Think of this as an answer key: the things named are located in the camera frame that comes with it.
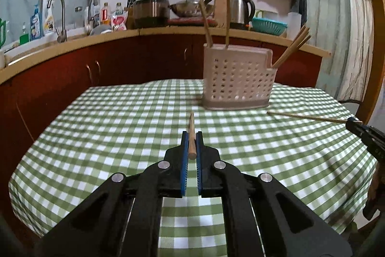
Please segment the right hand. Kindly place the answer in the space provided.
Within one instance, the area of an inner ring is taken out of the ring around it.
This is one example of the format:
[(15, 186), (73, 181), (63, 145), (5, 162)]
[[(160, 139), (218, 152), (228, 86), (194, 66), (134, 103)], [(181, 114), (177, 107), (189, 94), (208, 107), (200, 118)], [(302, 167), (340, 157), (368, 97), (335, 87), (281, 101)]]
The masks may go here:
[(370, 201), (370, 205), (378, 205), (384, 202), (384, 165), (377, 163), (375, 172), (369, 191), (367, 194), (367, 200)]

